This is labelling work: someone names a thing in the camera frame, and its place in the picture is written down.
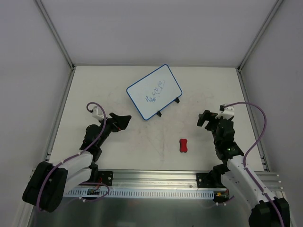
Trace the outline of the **red whiteboard eraser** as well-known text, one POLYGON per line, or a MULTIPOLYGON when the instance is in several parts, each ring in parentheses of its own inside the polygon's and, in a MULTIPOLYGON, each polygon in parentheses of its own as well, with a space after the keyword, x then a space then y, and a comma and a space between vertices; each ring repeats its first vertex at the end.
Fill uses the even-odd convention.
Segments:
POLYGON ((187 153, 188 149, 187 149, 187 139, 180 139, 179 140, 179 151, 180 153, 187 153))

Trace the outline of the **blue framed whiteboard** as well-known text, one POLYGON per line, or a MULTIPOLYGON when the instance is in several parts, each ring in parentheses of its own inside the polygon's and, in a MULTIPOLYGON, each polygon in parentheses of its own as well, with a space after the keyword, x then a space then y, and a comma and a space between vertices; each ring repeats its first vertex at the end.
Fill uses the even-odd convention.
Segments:
POLYGON ((130 85, 126 92, 145 121, 157 115, 183 94, 167 64, 130 85))

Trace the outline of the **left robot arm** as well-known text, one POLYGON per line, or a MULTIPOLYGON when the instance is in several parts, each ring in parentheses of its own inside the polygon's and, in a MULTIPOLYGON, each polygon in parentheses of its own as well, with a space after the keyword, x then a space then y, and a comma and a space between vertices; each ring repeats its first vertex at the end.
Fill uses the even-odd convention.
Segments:
POLYGON ((127 128, 130 115, 98 116, 99 124, 89 125, 77 154, 56 165, 43 161, 38 164, 24 192, 22 200, 46 212, 55 211, 63 196, 81 183, 95 184, 99 179, 97 160, 101 145, 111 133, 127 128))

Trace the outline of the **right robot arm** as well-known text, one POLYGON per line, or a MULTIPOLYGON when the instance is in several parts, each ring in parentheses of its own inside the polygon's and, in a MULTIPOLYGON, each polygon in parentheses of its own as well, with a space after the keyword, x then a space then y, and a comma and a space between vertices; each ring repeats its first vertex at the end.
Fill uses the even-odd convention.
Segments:
POLYGON ((214 198, 216 203, 226 203, 234 198, 244 208, 251 227, 288 227, 290 208, 285 198, 278 198, 249 167, 245 155, 234 140, 234 112, 227 108, 221 113, 205 110, 199 114, 197 126, 210 131, 216 155, 221 164, 207 174, 196 174, 199 188, 225 187, 229 196, 214 198))

